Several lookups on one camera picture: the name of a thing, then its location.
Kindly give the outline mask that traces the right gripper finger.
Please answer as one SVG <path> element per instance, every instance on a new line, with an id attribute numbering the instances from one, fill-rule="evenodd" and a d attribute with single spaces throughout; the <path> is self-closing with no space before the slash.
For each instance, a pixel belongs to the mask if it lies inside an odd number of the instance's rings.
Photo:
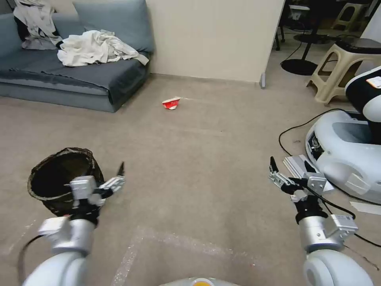
<path id="1" fill-rule="evenodd" d="M 303 178 L 321 178 L 321 173 L 317 172 L 317 170 L 307 161 L 304 161 L 305 172 Z"/>
<path id="2" fill-rule="evenodd" d="M 279 188 L 285 188 L 292 185 L 292 182 L 279 172 L 276 161 L 273 156 L 270 157 L 269 179 Z"/>

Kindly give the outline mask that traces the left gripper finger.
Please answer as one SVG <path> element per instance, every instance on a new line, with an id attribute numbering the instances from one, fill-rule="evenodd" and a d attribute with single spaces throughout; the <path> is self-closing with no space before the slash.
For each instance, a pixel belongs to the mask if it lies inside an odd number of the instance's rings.
<path id="1" fill-rule="evenodd" d="M 101 197 L 111 197 L 115 192 L 122 189 L 125 183 L 125 168 L 124 162 L 119 166 L 117 175 L 110 178 L 98 187 L 98 193 Z"/>

